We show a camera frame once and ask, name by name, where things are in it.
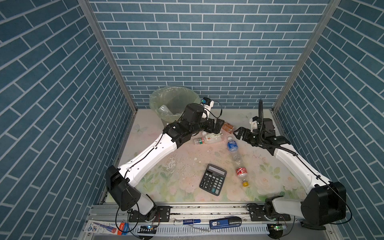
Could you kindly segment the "brown cafe bottle white swirl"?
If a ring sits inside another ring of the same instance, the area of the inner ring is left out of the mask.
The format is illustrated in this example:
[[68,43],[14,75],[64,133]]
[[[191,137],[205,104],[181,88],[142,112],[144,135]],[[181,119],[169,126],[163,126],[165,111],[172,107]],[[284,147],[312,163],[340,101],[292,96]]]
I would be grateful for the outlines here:
[[226,131],[227,133],[229,133],[229,134],[233,134],[234,131],[235,131],[234,126],[231,125],[231,124],[229,124],[229,123],[227,123],[227,122],[225,122],[225,123],[223,124],[222,129],[223,129],[224,131]]

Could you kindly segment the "Pocari Sweat blue label bottle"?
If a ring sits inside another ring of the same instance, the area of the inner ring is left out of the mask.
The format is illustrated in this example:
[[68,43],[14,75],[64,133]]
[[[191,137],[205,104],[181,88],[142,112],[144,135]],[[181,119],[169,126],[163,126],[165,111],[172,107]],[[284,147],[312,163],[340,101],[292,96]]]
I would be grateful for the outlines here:
[[242,157],[239,152],[238,144],[232,137],[228,137],[227,147],[232,156],[233,161],[236,163],[237,166],[240,167],[242,164]]

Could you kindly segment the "crushed red bottle yellow cap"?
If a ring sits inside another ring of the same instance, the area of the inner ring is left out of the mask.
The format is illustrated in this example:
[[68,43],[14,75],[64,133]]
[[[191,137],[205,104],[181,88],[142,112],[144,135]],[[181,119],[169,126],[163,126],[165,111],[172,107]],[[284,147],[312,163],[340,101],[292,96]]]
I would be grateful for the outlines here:
[[248,171],[245,167],[236,167],[237,177],[242,181],[243,187],[249,185],[248,181]]

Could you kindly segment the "square tea bottle white cap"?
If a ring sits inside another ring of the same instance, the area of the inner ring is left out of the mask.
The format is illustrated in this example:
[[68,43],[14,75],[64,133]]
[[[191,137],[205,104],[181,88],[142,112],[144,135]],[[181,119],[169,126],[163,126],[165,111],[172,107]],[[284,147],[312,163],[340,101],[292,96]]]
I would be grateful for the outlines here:
[[160,115],[164,117],[172,117],[173,113],[170,111],[170,109],[166,105],[162,105],[158,108],[158,112]]

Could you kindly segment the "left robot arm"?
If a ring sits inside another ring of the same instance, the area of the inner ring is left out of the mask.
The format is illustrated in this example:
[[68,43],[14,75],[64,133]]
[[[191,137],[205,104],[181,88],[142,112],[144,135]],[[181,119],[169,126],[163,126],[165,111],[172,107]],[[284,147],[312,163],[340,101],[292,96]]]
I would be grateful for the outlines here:
[[155,212],[155,202],[140,193],[136,185],[160,160],[190,141],[192,136],[200,132],[218,134],[221,131],[224,121],[211,113],[214,104],[209,98],[203,98],[199,104],[188,104],[182,116],[166,125],[149,147],[127,163],[106,170],[107,191],[121,211],[133,209],[143,216]]

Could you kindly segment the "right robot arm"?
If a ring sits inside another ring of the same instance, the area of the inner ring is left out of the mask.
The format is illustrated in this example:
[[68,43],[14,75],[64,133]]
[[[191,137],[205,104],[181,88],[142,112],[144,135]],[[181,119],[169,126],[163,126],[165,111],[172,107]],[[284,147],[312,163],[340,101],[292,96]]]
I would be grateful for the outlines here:
[[303,219],[310,226],[340,224],[346,217],[346,188],[333,182],[312,167],[284,136],[277,136],[271,119],[254,117],[251,128],[240,127],[234,136],[253,147],[267,150],[281,161],[306,192],[304,200],[289,200],[282,196],[266,199],[264,214],[273,219],[278,215],[290,215]]

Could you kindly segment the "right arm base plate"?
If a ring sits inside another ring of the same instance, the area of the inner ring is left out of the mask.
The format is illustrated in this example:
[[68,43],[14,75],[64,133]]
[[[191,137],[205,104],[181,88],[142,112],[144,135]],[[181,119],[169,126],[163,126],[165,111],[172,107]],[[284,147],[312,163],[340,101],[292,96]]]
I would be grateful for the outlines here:
[[290,215],[267,213],[265,207],[258,204],[247,204],[246,210],[249,212],[252,222],[288,222],[291,220]]

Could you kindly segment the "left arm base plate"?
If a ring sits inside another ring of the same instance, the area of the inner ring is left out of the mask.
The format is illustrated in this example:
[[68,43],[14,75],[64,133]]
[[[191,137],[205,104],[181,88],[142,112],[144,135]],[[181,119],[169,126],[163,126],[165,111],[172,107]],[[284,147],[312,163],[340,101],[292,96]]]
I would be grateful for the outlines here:
[[128,221],[136,222],[169,222],[171,215],[170,206],[156,206],[148,214],[142,215],[140,212],[131,209]]

